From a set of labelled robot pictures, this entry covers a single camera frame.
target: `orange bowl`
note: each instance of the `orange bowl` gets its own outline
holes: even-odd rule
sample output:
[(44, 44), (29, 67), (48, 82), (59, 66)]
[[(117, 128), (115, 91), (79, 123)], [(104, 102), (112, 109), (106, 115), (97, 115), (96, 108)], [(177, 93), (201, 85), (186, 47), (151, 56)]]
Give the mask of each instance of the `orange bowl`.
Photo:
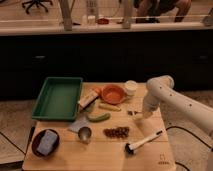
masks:
[(114, 84), (106, 85), (101, 93), (102, 99), (109, 104), (119, 104), (125, 98), (124, 90)]

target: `white container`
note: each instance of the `white container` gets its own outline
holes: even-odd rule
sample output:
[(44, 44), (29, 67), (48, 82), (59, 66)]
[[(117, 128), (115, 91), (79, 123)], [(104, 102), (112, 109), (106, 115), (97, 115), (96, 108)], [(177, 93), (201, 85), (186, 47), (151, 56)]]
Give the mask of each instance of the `white container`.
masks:
[(133, 96), (138, 88), (138, 83), (133, 80), (129, 80), (124, 84), (124, 90), (128, 96)]
[(87, 18), (87, 24), (89, 26), (95, 26), (96, 25), (96, 21), (95, 21), (95, 16), (94, 15), (89, 15)]

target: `green tray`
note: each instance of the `green tray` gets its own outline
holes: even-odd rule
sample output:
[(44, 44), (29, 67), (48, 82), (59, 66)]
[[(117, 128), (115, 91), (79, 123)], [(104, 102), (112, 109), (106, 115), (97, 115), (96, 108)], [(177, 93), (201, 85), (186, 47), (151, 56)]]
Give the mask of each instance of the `green tray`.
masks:
[(48, 77), (38, 96), (32, 118), (74, 121), (82, 80), (79, 77)]

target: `cable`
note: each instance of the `cable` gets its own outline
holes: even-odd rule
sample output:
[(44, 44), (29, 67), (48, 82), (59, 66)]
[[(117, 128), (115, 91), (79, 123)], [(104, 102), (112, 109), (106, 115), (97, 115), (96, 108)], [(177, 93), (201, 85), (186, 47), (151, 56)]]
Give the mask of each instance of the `cable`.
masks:
[(75, 0), (72, 1), (71, 7), (70, 7), (70, 14), (72, 14), (74, 5), (75, 5)]
[(195, 135), (193, 132), (187, 130), (186, 128), (183, 128), (183, 127), (180, 127), (180, 126), (170, 126), (170, 127), (166, 128), (166, 131), (168, 131), (169, 129), (173, 129), (173, 128), (181, 129), (181, 130), (188, 132), (189, 134), (193, 135), (196, 139), (198, 139), (201, 143), (203, 143), (206, 147), (208, 147), (209, 149), (212, 149), (212, 147), (210, 145), (208, 145), (201, 138), (199, 138), (197, 135)]
[(190, 169), (188, 167), (186, 167), (184, 164), (182, 163), (179, 163), (179, 162), (175, 162), (175, 164), (179, 165), (179, 166), (182, 166), (184, 169), (186, 169), (187, 171), (190, 171)]
[(23, 152), (22, 149), (20, 149), (16, 144), (14, 144), (6, 135), (4, 135), (2, 132), (0, 132), (0, 134), (1, 134), (9, 143), (11, 143), (14, 147), (16, 147), (20, 152), (22, 152), (24, 155), (26, 155), (26, 153)]
[(121, 4), (119, 3), (118, 8), (117, 8), (116, 11), (114, 12), (114, 14), (109, 15), (109, 16), (105, 16), (105, 17), (106, 17), (106, 18), (112, 18), (112, 17), (116, 16), (117, 13), (118, 13), (118, 11), (120, 10), (120, 8), (121, 8)]

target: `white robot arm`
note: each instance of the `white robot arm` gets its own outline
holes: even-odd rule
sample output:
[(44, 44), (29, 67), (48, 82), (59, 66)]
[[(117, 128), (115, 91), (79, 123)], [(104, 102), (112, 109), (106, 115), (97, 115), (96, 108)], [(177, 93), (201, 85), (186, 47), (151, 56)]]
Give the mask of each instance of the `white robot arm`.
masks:
[[(156, 77), (147, 81), (148, 92), (143, 99), (142, 109), (144, 117), (151, 116), (160, 101), (164, 101), (181, 111), (213, 139), (213, 109), (174, 91), (173, 87), (174, 80), (170, 76)], [(207, 166), (207, 171), (210, 170), (213, 170), (213, 152), (210, 153)]]

